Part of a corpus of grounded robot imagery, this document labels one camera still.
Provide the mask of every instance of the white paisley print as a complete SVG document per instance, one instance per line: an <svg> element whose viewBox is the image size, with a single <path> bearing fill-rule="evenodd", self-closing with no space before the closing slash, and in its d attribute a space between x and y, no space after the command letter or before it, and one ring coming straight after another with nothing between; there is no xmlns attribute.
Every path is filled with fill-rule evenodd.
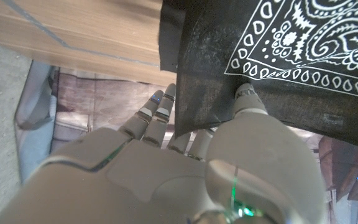
<svg viewBox="0 0 358 224"><path fill-rule="evenodd" d="M358 0L260 1L225 74L358 96Z"/></svg>

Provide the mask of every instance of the robotic hand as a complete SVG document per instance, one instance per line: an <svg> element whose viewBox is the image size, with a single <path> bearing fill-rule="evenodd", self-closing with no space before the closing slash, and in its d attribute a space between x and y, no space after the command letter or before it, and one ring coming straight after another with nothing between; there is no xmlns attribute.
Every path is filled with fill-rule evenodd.
<svg viewBox="0 0 358 224"><path fill-rule="evenodd" d="M174 84L118 131L102 128L53 153L0 223L323 223L324 185L311 151L269 116L250 84L233 120L173 136L160 150Z"/></svg>

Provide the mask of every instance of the fabric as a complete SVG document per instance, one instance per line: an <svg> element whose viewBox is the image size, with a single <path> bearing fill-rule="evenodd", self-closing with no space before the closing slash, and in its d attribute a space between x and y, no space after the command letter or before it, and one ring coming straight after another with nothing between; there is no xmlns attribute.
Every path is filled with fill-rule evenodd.
<svg viewBox="0 0 358 224"><path fill-rule="evenodd" d="M358 146L358 0L193 1L178 55L178 134L231 119L251 82L285 124Z"/></svg>

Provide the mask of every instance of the wood grain surface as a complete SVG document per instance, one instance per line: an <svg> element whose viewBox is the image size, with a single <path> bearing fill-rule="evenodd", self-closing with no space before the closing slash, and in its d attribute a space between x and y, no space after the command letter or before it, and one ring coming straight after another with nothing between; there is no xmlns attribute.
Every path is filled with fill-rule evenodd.
<svg viewBox="0 0 358 224"><path fill-rule="evenodd" d="M3 46L61 67L158 85L176 81L176 74L159 69L162 0L13 2L49 33L0 0Z"/></svg>

